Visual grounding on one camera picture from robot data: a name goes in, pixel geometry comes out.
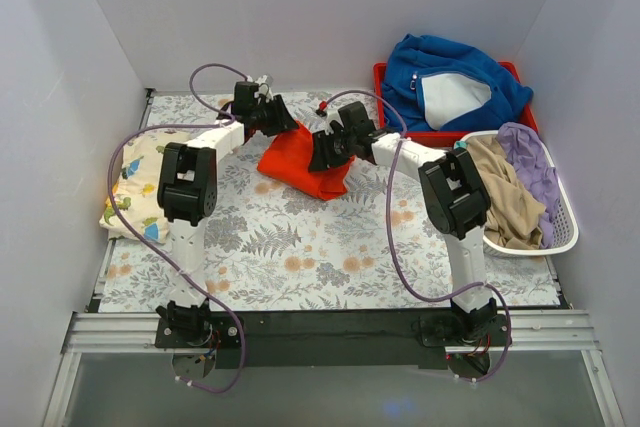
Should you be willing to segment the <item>orange t shirt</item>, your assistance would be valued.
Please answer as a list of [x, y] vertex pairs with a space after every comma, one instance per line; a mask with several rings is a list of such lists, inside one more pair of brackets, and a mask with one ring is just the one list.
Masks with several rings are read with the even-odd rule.
[[297, 130], [276, 136], [260, 159], [257, 170], [323, 201], [344, 195], [347, 192], [344, 180], [355, 157], [352, 156], [345, 165], [310, 172], [312, 152], [312, 134], [303, 124], [298, 123]]

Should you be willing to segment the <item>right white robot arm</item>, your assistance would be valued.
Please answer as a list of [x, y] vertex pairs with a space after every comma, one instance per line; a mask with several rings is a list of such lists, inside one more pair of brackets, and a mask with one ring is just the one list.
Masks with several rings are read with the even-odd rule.
[[[312, 134], [311, 172], [343, 166], [358, 157], [388, 167], [385, 224], [392, 264], [404, 288], [428, 303], [448, 301], [454, 336], [475, 344], [488, 335], [497, 316], [494, 291], [487, 286], [483, 237], [491, 201], [485, 184], [464, 148], [438, 150], [416, 143], [405, 132], [378, 129], [364, 105], [353, 102], [329, 114], [323, 102], [316, 114], [325, 128]], [[428, 218], [443, 236], [449, 259], [452, 288], [449, 294], [426, 297], [408, 282], [393, 240], [391, 197], [396, 173], [420, 183]]]

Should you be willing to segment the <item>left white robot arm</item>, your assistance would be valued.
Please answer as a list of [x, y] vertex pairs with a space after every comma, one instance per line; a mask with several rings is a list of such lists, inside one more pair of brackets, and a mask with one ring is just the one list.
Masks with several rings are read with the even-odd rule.
[[214, 334], [202, 291], [204, 236], [217, 203], [218, 163], [254, 131], [274, 136], [298, 128], [271, 84], [268, 75], [237, 82], [228, 109], [211, 128], [186, 143], [170, 142], [164, 149], [157, 200], [169, 224], [171, 259], [178, 269], [169, 302], [157, 312], [172, 334], [193, 347], [205, 345]]

